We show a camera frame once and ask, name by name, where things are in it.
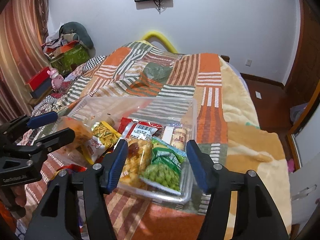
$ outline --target bed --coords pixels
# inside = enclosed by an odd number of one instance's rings
[[[229,170],[257,171],[291,230],[291,202],[287,163],[274,133],[259,128],[257,114],[239,72],[216,54],[181,55],[162,51],[145,41],[124,45],[109,56],[88,60],[71,73],[60,93],[47,96],[34,110],[67,115],[84,96],[173,96],[197,101],[197,142],[213,162]],[[52,127],[28,131],[21,144],[48,134]],[[27,215],[17,222],[23,237],[46,190],[46,183],[63,162],[52,155],[42,168],[43,179],[26,185]],[[117,189],[105,197],[118,240],[196,239],[208,207],[208,196],[193,189],[184,205],[140,199]],[[236,195],[232,194],[225,239],[233,233]]]

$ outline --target green snack package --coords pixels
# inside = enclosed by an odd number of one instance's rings
[[[152,139],[152,144],[151,164],[146,168],[141,179],[149,185],[172,194],[181,195],[180,163],[185,160],[185,156],[181,156],[173,149],[169,149],[156,137]]]

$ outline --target yellow curved headboard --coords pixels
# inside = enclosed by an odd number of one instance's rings
[[[170,43],[170,41],[166,37],[164,37],[163,34],[159,32],[156,32],[156,31],[148,32],[142,37],[142,40],[147,41],[151,37],[156,37],[157,39],[159,39],[165,45],[165,47],[169,52],[178,53],[178,51],[174,48],[174,46]]]

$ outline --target pink bear figurine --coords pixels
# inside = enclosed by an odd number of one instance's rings
[[[51,85],[54,90],[58,90],[62,83],[63,83],[63,76],[59,75],[58,70],[55,68],[50,68],[50,71],[48,70],[47,73],[49,74],[50,78],[52,79]]]

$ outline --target transparent plastic bin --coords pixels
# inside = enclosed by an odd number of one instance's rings
[[[192,98],[85,97],[68,116],[92,126],[95,122],[103,121],[107,114],[115,121],[116,129],[122,117],[130,117],[161,125],[182,123],[189,130],[188,140],[196,138],[197,106],[196,100]],[[158,202],[186,203],[191,198],[193,180],[191,166],[186,159],[181,165],[180,196],[153,187],[144,190],[119,183],[118,188]]]

